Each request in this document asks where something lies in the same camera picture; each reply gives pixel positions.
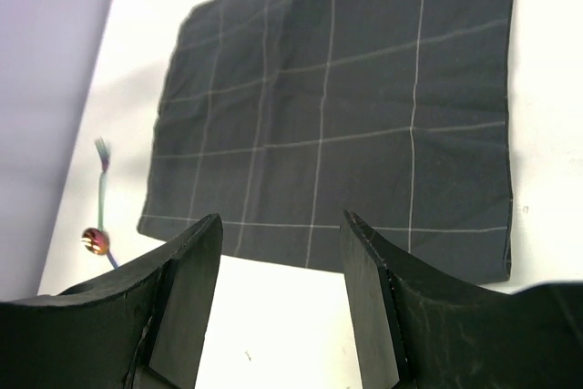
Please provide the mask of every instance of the grid pattern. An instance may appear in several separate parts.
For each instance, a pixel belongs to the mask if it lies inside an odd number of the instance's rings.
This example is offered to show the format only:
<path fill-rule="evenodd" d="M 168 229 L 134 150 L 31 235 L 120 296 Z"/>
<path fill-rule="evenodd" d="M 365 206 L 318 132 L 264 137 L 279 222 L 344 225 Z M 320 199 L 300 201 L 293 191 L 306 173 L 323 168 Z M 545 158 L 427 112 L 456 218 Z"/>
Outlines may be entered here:
<path fill-rule="evenodd" d="M 139 232 L 341 271 L 354 210 L 458 278 L 507 278 L 512 0 L 214 0 L 171 59 Z"/>

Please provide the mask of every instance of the shiny red ball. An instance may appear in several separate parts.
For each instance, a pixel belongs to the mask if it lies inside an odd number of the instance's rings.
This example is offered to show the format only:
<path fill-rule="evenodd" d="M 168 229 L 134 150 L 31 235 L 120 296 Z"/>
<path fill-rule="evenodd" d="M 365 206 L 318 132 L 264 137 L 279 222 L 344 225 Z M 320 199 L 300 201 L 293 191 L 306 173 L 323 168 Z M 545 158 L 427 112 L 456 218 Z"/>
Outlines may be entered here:
<path fill-rule="evenodd" d="M 83 231 L 81 241 L 88 251 L 96 255 L 106 255 L 109 251 L 109 236 L 97 228 L 87 228 Z"/>

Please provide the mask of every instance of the table surface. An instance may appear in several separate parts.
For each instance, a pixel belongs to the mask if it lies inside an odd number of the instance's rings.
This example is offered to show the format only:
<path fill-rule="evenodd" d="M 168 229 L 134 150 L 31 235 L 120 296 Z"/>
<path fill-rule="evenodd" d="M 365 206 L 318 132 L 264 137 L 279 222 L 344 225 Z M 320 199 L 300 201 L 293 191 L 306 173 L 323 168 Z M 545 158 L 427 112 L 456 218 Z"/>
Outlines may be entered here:
<path fill-rule="evenodd" d="M 97 220 L 93 140 L 112 145 L 106 227 L 120 263 L 159 246 L 136 232 L 152 129 L 179 24 L 206 0 L 113 0 L 39 293 L 110 268 L 80 243 Z M 515 0 L 509 54 L 515 292 L 583 280 L 583 8 Z M 343 276 L 222 257 L 197 389 L 362 387 Z"/>

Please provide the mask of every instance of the keychain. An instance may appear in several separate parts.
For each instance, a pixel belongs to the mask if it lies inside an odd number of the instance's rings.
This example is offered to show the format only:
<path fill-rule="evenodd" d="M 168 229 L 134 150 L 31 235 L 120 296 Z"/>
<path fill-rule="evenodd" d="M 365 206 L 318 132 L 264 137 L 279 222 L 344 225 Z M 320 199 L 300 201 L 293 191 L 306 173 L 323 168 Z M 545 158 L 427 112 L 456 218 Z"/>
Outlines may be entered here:
<path fill-rule="evenodd" d="M 107 169 L 109 168 L 109 149 L 107 148 L 107 145 L 102 138 L 95 140 L 95 146 L 97 147 L 97 154 L 99 154 L 99 159 L 101 160 L 101 175 L 99 176 L 99 195 L 97 206 L 97 227 L 87 228 L 85 231 L 83 231 L 81 241 L 88 251 L 93 252 L 96 255 L 107 255 L 107 259 L 111 263 L 111 266 L 116 269 L 118 263 L 113 258 L 113 255 L 111 255 L 111 251 L 109 250 L 109 236 L 107 235 L 103 226 L 103 209 L 106 197 L 106 178 Z"/>

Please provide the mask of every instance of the gray wall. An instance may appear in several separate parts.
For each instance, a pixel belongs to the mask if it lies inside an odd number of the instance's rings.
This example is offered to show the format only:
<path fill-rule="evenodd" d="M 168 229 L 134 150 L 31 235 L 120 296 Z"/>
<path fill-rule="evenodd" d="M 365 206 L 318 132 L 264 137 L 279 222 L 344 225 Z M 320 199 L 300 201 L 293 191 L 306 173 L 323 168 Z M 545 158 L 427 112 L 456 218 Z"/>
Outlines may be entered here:
<path fill-rule="evenodd" d="M 0 0 L 0 300 L 40 283 L 110 0 Z"/>

